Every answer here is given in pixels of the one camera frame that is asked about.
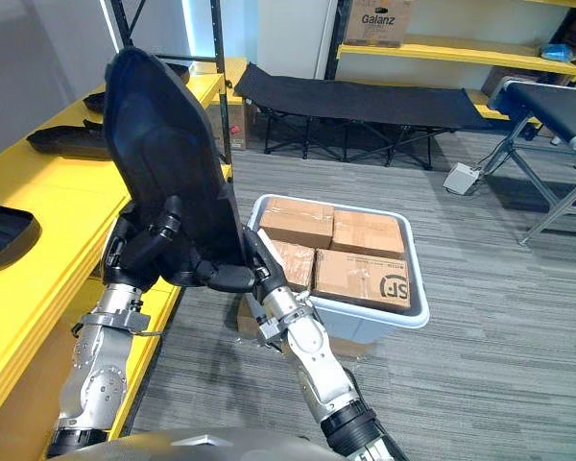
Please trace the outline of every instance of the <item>black fabric cot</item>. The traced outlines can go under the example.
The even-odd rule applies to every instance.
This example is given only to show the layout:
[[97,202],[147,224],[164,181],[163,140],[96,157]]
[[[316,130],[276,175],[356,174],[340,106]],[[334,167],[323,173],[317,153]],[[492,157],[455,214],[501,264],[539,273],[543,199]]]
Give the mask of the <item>black fabric cot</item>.
[[[463,89],[363,85],[272,76],[250,63],[235,91],[251,99],[269,116],[265,139],[267,154],[288,144],[299,142],[302,145],[303,158],[307,158],[310,145],[316,145],[331,157],[343,161],[386,151],[386,165],[389,166],[397,147],[427,138],[429,140],[427,162],[410,153],[406,154],[424,168],[430,169],[432,136],[457,130],[482,130],[489,126]],[[289,122],[290,116],[305,117],[304,128]],[[341,155],[312,135],[310,125],[315,118],[341,122],[336,126],[346,130]],[[273,122],[285,124],[297,134],[296,138],[269,146]],[[362,125],[379,137],[384,143],[383,147],[349,158],[348,126],[354,123]],[[400,127],[395,139],[386,135],[385,125]],[[424,132],[424,134],[410,135],[411,132]]]

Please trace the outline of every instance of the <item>metal shelf frame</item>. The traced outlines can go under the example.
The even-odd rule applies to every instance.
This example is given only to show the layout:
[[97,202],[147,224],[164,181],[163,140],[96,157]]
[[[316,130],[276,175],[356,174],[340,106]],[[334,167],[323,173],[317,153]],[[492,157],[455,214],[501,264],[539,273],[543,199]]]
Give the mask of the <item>metal shelf frame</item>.
[[[132,23],[128,23],[126,12],[124,11],[124,4],[122,0],[111,0],[111,7],[115,15],[115,22],[119,30],[119,36],[122,39],[123,46],[134,46],[132,42],[132,32],[134,26],[138,21],[143,7],[147,0],[139,0],[136,12],[132,18]],[[222,119],[222,138],[224,140],[224,157],[223,160],[226,164],[232,164],[232,154],[230,152],[230,129],[228,122],[228,100],[226,88],[229,83],[226,79],[225,64],[224,64],[224,39],[222,37],[222,12],[220,9],[220,0],[209,0],[211,5],[211,25],[213,27],[213,47],[214,56],[187,56],[187,55],[164,55],[156,54],[162,60],[173,61],[201,61],[201,62],[215,62],[216,72],[222,74],[224,81],[222,91],[220,91],[220,117]]]

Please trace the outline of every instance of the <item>metal joint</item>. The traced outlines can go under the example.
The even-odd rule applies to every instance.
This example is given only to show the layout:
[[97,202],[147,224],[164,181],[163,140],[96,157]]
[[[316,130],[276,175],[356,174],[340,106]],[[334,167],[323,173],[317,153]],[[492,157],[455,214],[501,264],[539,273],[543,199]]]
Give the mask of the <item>metal joint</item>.
[[117,312],[93,312],[85,314],[80,321],[83,325],[100,325],[103,327],[125,329],[139,332],[147,329],[150,316],[134,310],[118,310]]

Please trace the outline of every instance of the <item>cot metal legs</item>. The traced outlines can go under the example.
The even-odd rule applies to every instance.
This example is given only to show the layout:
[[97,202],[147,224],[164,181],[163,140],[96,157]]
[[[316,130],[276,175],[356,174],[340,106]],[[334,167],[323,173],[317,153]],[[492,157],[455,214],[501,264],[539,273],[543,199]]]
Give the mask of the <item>cot metal legs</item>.
[[531,117],[531,113],[528,113],[523,119],[516,123],[515,127],[512,129],[512,132],[508,134],[508,136],[503,141],[501,141],[492,151],[491,159],[482,169],[482,174],[484,176],[489,175],[490,172],[494,170],[494,168],[499,163],[501,156],[513,149],[515,139],[518,137],[520,132],[522,132],[522,129],[527,126]]
[[499,164],[501,157],[505,154],[509,158],[511,158],[516,165],[525,173],[529,181],[536,187],[536,189],[541,193],[541,195],[546,199],[546,201],[550,204],[550,210],[546,215],[541,218],[534,227],[529,229],[527,233],[525,233],[521,238],[518,239],[519,245],[526,245],[527,241],[537,235],[546,227],[548,227],[555,219],[564,215],[564,214],[575,214],[576,215],[576,206],[574,203],[576,202],[576,187],[572,189],[572,191],[567,194],[563,198],[559,198],[553,190],[548,187],[541,180],[538,174],[529,166],[529,164],[525,161],[523,157],[520,156],[516,149],[521,150],[528,150],[528,151],[552,151],[552,152],[559,152],[559,149],[550,148],[550,147],[534,147],[528,144],[516,144],[515,139],[518,137],[522,129],[527,124],[529,118],[531,118],[531,114],[527,114],[525,118],[520,120],[516,123],[512,132],[506,137],[501,143],[496,147],[496,149],[492,152],[492,157],[489,162],[485,165],[482,169],[482,173],[484,176],[490,175]]
[[576,187],[574,187],[569,194],[559,200],[556,205],[552,206],[551,204],[552,207],[550,208],[550,211],[548,211],[548,214],[540,219],[534,227],[529,229],[529,231],[520,240],[518,240],[518,244],[525,245],[527,240],[546,229],[546,227],[559,216],[564,214],[576,214],[576,206],[573,205],[574,202],[576,202]]
[[[370,124],[370,123],[359,122],[359,121],[355,121],[355,120],[344,120],[341,123],[339,123],[338,125],[333,126],[333,128],[335,130],[340,130],[342,128],[344,129],[344,145],[342,146],[342,151],[341,152],[335,152],[333,149],[329,148],[327,145],[325,145],[323,142],[321,142],[320,139],[317,139],[316,137],[314,137],[314,135],[312,135],[312,131],[313,131],[313,134],[316,134],[316,131],[312,130],[312,124],[313,124],[314,119],[316,117],[307,116],[305,118],[305,126],[304,127],[303,126],[297,126],[293,123],[290,123],[288,118],[291,116],[292,117],[295,117],[295,116],[301,116],[302,117],[302,115],[277,112],[277,111],[270,109],[270,108],[265,108],[262,106],[259,106],[259,107],[260,107],[260,110],[267,115],[267,129],[266,129],[266,133],[265,133],[265,150],[264,150],[264,153],[270,154],[272,151],[284,148],[286,146],[289,146],[292,144],[299,144],[301,146],[301,153],[302,153],[303,159],[308,158],[309,149],[311,147],[316,147],[316,148],[321,149],[322,151],[320,152],[320,154],[323,154],[326,157],[337,159],[340,161],[345,161],[345,162],[349,162],[349,161],[353,161],[353,160],[359,160],[361,158],[366,158],[366,157],[369,157],[369,156],[372,156],[375,154],[385,152],[386,153],[386,160],[385,160],[384,164],[385,164],[385,166],[391,166],[391,162],[393,161],[393,158],[395,157],[397,148],[399,148],[400,146],[412,143],[414,141],[418,141],[418,140],[426,138],[427,139],[427,160],[426,161],[421,159],[421,158],[418,158],[417,156],[415,156],[413,153],[411,153],[409,151],[404,152],[404,154],[407,155],[408,157],[412,158],[413,160],[415,160],[425,170],[430,170],[432,168],[432,164],[431,164],[431,161],[432,161],[432,158],[431,158],[431,138],[438,135],[438,134],[441,134],[441,133],[448,133],[448,132],[453,133],[454,132],[454,130],[446,129],[446,128],[411,127],[411,126],[403,125],[403,126],[399,127],[400,130],[399,130],[399,134],[398,134],[397,139],[391,139],[390,137],[388,137],[384,133],[383,126],[381,126],[381,128],[379,128],[379,129],[377,129],[374,126],[372,126],[372,124]],[[283,124],[291,132],[293,132],[295,134],[295,136],[284,141],[284,142],[280,142],[278,144],[275,144],[273,146],[269,145],[270,144],[269,139],[271,137],[271,130],[272,130],[274,122],[280,122],[280,124]],[[361,152],[359,154],[353,155],[352,157],[349,157],[348,156],[349,125],[350,124],[356,124],[356,123],[363,126],[370,133],[374,134],[376,137],[381,139],[383,142],[383,146],[379,147],[377,149],[372,149],[370,151]],[[410,136],[409,133],[411,133],[411,132],[424,132],[424,133]]]

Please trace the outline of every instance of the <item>yellow shelf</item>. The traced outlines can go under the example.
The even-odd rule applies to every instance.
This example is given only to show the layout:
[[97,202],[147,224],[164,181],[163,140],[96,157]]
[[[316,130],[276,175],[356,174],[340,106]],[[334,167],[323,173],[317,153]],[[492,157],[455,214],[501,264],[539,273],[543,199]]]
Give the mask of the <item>yellow shelf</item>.
[[526,0],[531,3],[545,3],[547,5],[557,5],[559,7],[576,8],[576,0]]
[[533,48],[461,38],[408,36],[397,48],[341,44],[337,51],[337,59],[343,54],[503,65],[570,75],[576,79],[576,65],[544,60],[537,56]]
[[0,406],[98,262],[119,192],[41,184],[18,187],[0,205],[31,211],[42,228],[33,248],[0,271]]
[[[180,289],[176,286],[173,286],[170,292],[156,290],[154,286],[143,295],[141,312],[152,317],[148,331],[164,331],[179,293]],[[132,339],[131,354],[126,364],[128,391],[126,391],[124,401],[117,411],[113,427],[108,433],[109,440],[115,440],[119,437],[159,340],[158,336],[136,336]]]
[[[209,74],[215,72],[215,63],[213,62],[197,62],[196,70],[192,77]],[[243,104],[243,98],[234,94],[234,87],[237,85],[241,76],[248,67],[248,60],[246,58],[225,58],[224,59],[225,73],[227,80],[232,83],[233,88],[227,88],[227,102],[229,106],[240,106]],[[220,104],[220,94],[216,93],[213,97],[211,104]]]
[[[187,86],[206,108],[223,79],[197,75]],[[81,125],[84,118],[102,122],[80,100],[39,128]],[[231,176],[229,165],[223,174]],[[25,138],[0,155],[0,205],[31,211],[42,228],[33,248],[0,271],[0,407],[98,263],[108,229],[128,200],[110,160],[40,154]]]

